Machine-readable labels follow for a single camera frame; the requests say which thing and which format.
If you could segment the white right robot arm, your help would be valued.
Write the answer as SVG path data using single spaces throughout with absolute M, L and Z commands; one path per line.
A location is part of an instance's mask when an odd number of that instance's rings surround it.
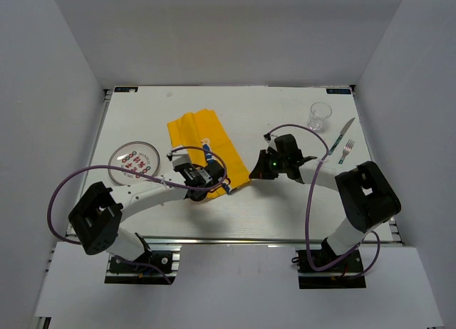
M 342 172 L 324 167 L 314 156 L 303 156 L 291 134 L 266 134 L 264 138 L 268 147 L 259 152 L 250 179 L 273 180 L 285 174 L 297 183 L 308 184 L 310 197 L 318 186 L 338 192 L 342 202 L 345 219 L 323 240 L 320 251 L 308 257 L 313 270 L 340 270 L 369 233 L 400 213 L 400 200 L 376 163 L 366 161 Z

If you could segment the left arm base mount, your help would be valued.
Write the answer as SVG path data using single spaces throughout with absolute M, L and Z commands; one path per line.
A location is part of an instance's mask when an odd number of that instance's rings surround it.
M 104 282 L 119 285 L 170 286 L 177 276 L 181 246 L 150 244 L 151 257 L 139 266 L 110 254 Z

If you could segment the yellow printed cloth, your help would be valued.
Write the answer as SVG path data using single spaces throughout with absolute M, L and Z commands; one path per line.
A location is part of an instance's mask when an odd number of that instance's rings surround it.
M 217 154 L 227 166 L 227 178 L 224 184 L 207 195 L 209 199 L 230 194 L 250 182 L 249 171 L 225 132 L 217 114 L 213 110 L 203 109 L 196 113 L 186 113 L 167 124 L 173 147 L 195 146 L 205 151 L 191 149 L 193 163 L 205 166 L 216 159 Z

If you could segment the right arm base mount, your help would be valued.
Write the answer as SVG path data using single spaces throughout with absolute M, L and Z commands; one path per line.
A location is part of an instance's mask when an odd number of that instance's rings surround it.
M 291 264 L 297 268 L 299 288 L 301 290 L 335 290 L 366 288 L 364 271 L 359 251 L 354 251 L 342 262 L 326 269 L 315 271 L 308 263 L 305 250 L 296 251 Z

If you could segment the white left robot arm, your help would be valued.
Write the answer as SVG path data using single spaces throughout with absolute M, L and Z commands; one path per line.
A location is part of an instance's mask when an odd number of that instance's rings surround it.
M 125 259 L 134 271 L 144 271 L 150 265 L 148 245 L 141 235 L 122 229 L 120 224 L 167 202 L 202 201 L 223 176 L 218 162 L 206 167 L 184 163 L 159 176 L 157 182 L 146 180 L 119 187 L 96 182 L 74 206 L 68 220 L 86 254 L 107 251 Z

